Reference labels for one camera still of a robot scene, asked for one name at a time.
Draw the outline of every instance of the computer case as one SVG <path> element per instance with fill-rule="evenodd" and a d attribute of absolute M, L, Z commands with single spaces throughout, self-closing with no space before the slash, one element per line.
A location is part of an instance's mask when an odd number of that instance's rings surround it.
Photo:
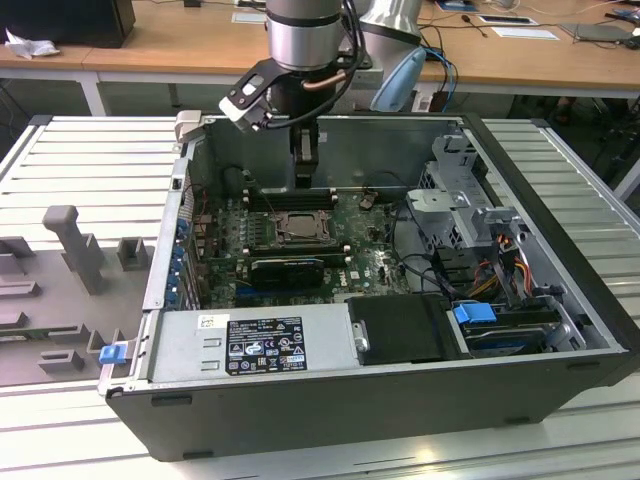
<path fill-rule="evenodd" d="M 24 0 L 3 2 L 0 38 L 5 29 L 29 40 L 119 48 L 133 29 L 131 0 Z"/>

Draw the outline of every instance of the paper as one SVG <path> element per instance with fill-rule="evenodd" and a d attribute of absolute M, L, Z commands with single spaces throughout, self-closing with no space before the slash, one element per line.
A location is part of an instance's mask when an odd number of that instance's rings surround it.
<path fill-rule="evenodd" d="M 33 57 L 43 57 L 60 53 L 60 50 L 57 50 L 53 42 L 49 40 L 32 41 L 13 35 L 9 30 L 5 30 L 5 32 L 7 33 L 7 41 L 4 42 L 4 46 L 19 57 L 31 60 Z"/>
<path fill-rule="evenodd" d="M 560 40 L 550 31 L 538 30 L 537 28 L 492 27 L 492 29 L 501 37 L 531 38 L 536 40 Z"/>
<path fill-rule="evenodd" d="M 264 13 L 240 13 L 236 12 L 231 16 L 233 23 L 264 23 L 267 16 Z"/>

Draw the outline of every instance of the wire bundle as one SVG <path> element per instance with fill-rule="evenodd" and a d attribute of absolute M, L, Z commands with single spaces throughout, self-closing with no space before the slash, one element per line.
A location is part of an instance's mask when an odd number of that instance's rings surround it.
<path fill-rule="evenodd" d="M 440 42 L 440 52 L 438 52 L 437 50 L 432 48 L 431 45 L 429 45 L 429 42 L 427 41 L 424 34 L 422 33 L 422 30 L 429 27 L 435 29 L 436 33 L 438 34 L 438 41 Z M 432 55 L 435 58 L 437 58 L 440 64 L 442 65 L 442 68 L 444 68 L 444 79 L 437 93 L 442 93 L 444 91 L 445 86 L 449 84 L 447 100 L 445 101 L 444 106 L 442 107 L 442 111 L 446 112 L 447 108 L 449 107 L 449 104 L 451 103 L 451 99 L 453 98 L 453 94 L 455 93 L 456 88 L 458 86 L 458 67 L 456 67 L 456 65 L 447 58 L 447 55 L 444 51 L 444 43 L 442 42 L 442 35 L 440 34 L 439 27 L 436 27 L 435 25 L 432 25 L 430 23 L 430 24 L 421 26 L 420 30 L 421 30 L 420 34 L 422 35 L 422 41 L 424 42 L 424 45 L 422 45 L 422 48 L 425 49 L 425 51 L 427 52 L 427 55 Z"/>
<path fill-rule="evenodd" d="M 360 19 L 358 18 L 358 14 L 356 13 L 356 7 L 353 3 L 353 0 L 342 0 L 342 5 L 346 12 L 347 24 L 349 26 L 349 40 L 351 41 L 351 45 L 353 46 L 353 58 L 354 61 L 351 66 L 345 71 L 345 80 L 342 84 L 342 87 L 331 96 L 327 101 L 314 108 L 310 112 L 305 113 L 296 118 L 291 118 L 289 120 L 284 120 L 280 122 L 274 122 L 272 120 L 266 121 L 262 126 L 268 130 L 275 130 L 280 128 L 288 128 L 294 125 L 297 125 L 302 122 L 306 122 L 308 120 L 312 120 L 319 115 L 322 115 L 331 108 L 333 105 L 342 98 L 342 96 L 347 92 L 353 79 L 355 78 L 356 71 L 362 64 L 366 56 L 365 50 L 365 40 L 364 34 L 362 33 L 362 28 L 360 26 Z"/>

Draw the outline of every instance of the warning label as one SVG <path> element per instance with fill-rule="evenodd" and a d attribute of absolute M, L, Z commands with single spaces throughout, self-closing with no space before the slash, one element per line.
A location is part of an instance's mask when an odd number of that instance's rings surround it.
<path fill-rule="evenodd" d="M 229 375 L 307 369 L 302 318 L 239 320 L 227 324 Z"/>

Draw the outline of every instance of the desk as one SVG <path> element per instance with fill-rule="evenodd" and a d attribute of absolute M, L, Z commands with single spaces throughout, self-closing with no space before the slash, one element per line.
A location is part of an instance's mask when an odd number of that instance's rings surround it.
<path fill-rule="evenodd" d="M 523 0 L 552 12 L 576 11 L 599 0 Z M 134 2 L 137 22 L 121 49 L 62 47 L 62 55 L 28 61 L 0 54 L 0 77 L 74 80 L 81 84 L 93 115 L 105 115 L 98 83 L 148 82 L 233 84 L 259 59 L 268 56 L 262 25 L 232 23 L 235 10 L 224 5 L 185 9 L 181 2 L 157 5 Z M 591 9 L 577 18 L 549 17 L 521 8 L 539 23 L 598 22 L 611 7 Z M 425 4 L 421 23 L 433 19 L 440 27 L 467 26 L 459 15 Z M 619 24 L 630 29 L 629 24 Z M 640 93 L 640 54 L 593 44 L 572 44 L 559 27 L 549 27 L 560 41 L 499 38 L 485 29 L 442 29 L 447 56 L 460 72 L 459 92 L 554 96 L 634 98 Z M 427 38 L 438 44 L 433 28 Z M 443 78 L 439 64 L 425 65 L 419 89 L 432 91 Z"/>

